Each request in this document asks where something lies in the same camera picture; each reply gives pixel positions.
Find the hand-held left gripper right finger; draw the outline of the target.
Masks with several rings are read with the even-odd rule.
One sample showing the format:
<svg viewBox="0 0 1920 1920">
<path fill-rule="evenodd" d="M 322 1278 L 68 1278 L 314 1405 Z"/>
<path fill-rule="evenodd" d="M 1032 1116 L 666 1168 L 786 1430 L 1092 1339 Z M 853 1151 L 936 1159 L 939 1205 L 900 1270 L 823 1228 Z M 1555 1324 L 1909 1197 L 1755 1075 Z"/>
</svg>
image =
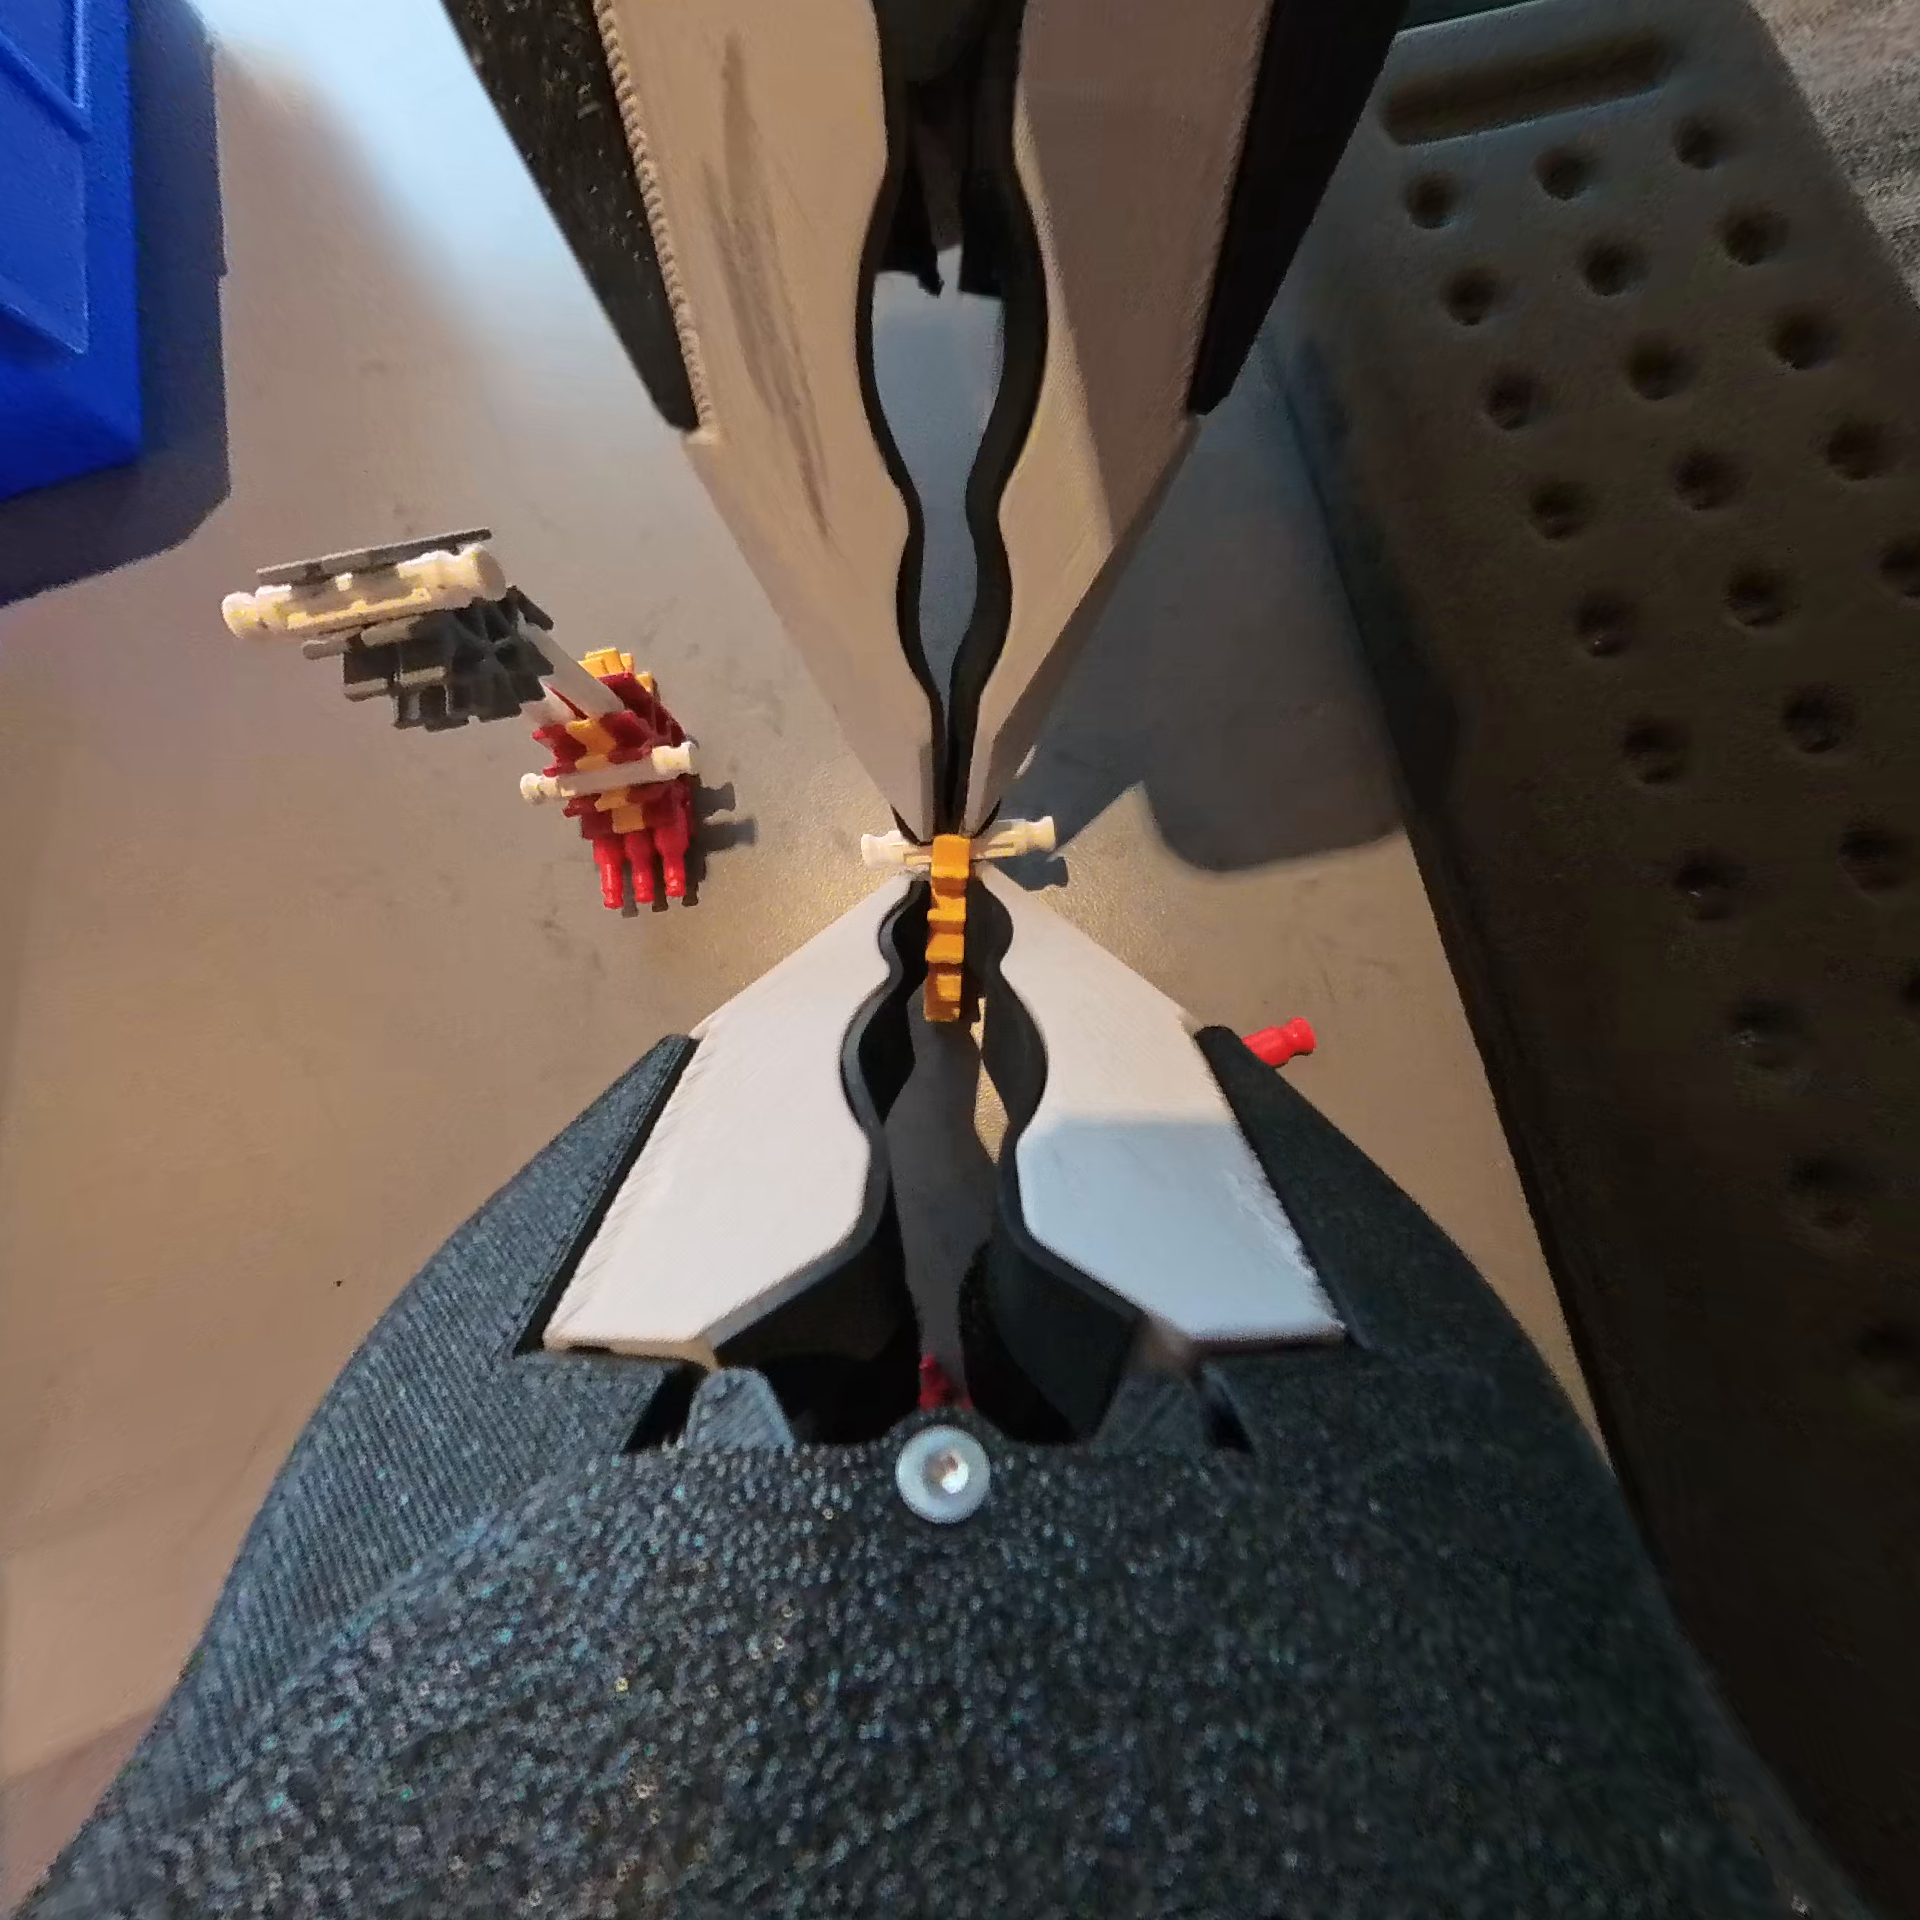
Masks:
<svg viewBox="0 0 1920 1920">
<path fill-rule="evenodd" d="M 1171 1346 L 1329 1343 L 1344 1324 L 1188 1010 L 1000 875 L 981 1058 L 1024 1238 Z"/>
</svg>

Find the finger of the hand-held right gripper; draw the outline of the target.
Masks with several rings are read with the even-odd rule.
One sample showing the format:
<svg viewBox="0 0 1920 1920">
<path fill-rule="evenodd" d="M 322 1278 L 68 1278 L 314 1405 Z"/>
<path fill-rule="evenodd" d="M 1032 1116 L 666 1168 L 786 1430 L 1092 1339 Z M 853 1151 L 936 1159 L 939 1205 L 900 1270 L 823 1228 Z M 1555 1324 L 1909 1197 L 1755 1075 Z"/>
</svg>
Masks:
<svg viewBox="0 0 1920 1920">
<path fill-rule="evenodd" d="M 1194 441 L 1196 339 L 1271 3 L 1028 3 L 1012 166 L 1043 269 L 1035 412 L 999 495 L 1006 642 L 966 829 L 1020 778 Z"/>
<path fill-rule="evenodd" d="M 859 343 L 887 183 L 876 14 L 612 3 L 608 73 L 691 392 L 687 457 L 853 757 L 931 832 L 931 700 L 898 611 L 912 518 Z"/>
</svg>

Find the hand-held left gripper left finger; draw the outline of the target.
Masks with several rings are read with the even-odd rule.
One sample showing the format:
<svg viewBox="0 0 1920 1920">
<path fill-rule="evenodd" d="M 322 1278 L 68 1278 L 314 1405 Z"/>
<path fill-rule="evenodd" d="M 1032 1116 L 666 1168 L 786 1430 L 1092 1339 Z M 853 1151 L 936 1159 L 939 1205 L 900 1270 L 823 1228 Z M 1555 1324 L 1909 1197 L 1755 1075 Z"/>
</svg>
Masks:
<svg viewBox="0 0 1920 1920">
<path fill-rule="evenodd" d="M 873 1146 L 842 1064 L 858 1015 L 896 977 L 882 931 L 903 905 L 907 878 L 886 878 L 694 1026 L 546 1350 L 720 1353 L 853 1236 Z"/>
</svg>

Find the yellow fan connector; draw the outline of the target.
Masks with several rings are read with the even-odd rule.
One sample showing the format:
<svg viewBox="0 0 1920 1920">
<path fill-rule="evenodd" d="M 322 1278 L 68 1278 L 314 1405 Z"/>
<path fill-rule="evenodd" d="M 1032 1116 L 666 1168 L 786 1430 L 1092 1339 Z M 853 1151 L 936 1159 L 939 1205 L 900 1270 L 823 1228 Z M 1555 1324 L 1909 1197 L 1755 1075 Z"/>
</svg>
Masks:
<svg viewBox="0 0 1920 1920">
<path fill-rule="evenodd" d="M 925 979 L 924 1016 L 931 1026 L 960 1024 L 968 1010 L 968 884 L 971 839 L 942 832 L 925 853 Z"/>
</svg>

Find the short white toy rod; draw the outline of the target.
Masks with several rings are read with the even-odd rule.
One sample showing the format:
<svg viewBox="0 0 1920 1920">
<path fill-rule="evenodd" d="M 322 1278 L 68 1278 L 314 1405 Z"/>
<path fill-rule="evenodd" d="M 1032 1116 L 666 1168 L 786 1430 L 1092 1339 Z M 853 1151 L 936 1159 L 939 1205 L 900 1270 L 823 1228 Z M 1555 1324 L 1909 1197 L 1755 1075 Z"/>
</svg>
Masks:
<svg viewBox="0 0 1920 1920">
<path fill-rule="evenodd" d="M 929 843 L 912 843 L 900 829 L 859 836 L 859 861 L 876 873 L 956 873 L 960 867 L 1004 863 L 1054 847 L 1057 828 L 1049 818 L 1000 822 L 978 839 L 939 832 Z"/>
</svg>

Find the small red toy assembly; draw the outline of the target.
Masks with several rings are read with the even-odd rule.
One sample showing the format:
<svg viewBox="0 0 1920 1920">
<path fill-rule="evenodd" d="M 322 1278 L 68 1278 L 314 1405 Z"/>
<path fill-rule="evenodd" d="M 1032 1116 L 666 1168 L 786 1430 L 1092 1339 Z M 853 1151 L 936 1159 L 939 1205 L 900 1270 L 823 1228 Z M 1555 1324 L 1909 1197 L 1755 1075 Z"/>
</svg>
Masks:
<svg viewBox="0 0 1920 1920">
<path fill-rule="evenodd" d="M 520 778 L 531 807 L 570 819 L 612 914 L 687 901 L 694 743 L 658 681 L 621 648 L 561 658 L 539 681 L 532 743 L 546 767 Z"/>
</svg>

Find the small blue plastic bin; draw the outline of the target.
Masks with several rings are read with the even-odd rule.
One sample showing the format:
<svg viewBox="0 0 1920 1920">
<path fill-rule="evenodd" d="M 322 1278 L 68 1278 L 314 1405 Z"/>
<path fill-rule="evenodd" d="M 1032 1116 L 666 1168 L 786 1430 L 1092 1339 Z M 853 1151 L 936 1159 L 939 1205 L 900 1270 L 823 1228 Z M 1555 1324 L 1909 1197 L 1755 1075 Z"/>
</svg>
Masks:
<svg viewBox="0 0 1920 1920">
<path fill-rule="evenodd" d="M 2 501 L 187 459 L 223 491 L 223 218 L 192 3 L 2 3 Z"/>
</svg>

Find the black perforated tray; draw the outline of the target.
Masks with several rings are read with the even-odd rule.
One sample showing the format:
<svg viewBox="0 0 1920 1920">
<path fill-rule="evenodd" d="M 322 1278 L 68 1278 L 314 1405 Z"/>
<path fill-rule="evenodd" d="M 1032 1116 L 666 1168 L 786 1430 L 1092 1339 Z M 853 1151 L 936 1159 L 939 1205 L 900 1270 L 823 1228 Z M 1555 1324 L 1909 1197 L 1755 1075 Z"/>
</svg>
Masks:
<svg viewBox="0 0 1920 1920">
<path fill-rule="evenodd" d="M 1602 1438 L 1917 1917 L 1917 301 L 1749 3 L 1417 3 L 1286 402 Z"/>
</svg>

